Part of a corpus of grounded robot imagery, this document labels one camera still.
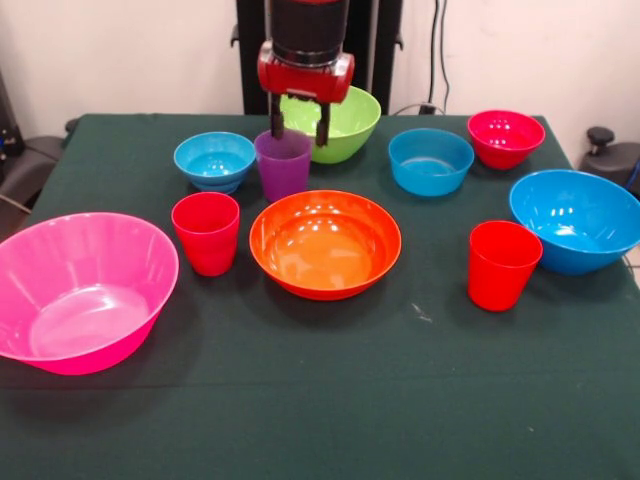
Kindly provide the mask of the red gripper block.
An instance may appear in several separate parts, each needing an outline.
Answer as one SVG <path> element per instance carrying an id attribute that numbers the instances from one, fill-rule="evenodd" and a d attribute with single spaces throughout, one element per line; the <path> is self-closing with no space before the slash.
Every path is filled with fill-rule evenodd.
<path id="1" fill-rule="evenodd" d="M 281 95 L 293 95 L 319 103 L 320 119 L 316 125 L 315 144 L 326 146 L 329 139 L 331 103 L 342 103 L 347 96 L 354 75 L 355 58 L 342 52 L 337 59 L 324 66 L 309 67 L 288 64 L 279 59 L 271 40 L 265 41 L 257 60 L 261 88 L 269 94 L 271 136 L 281 139 L 284 117 L 280 109 Z"/>

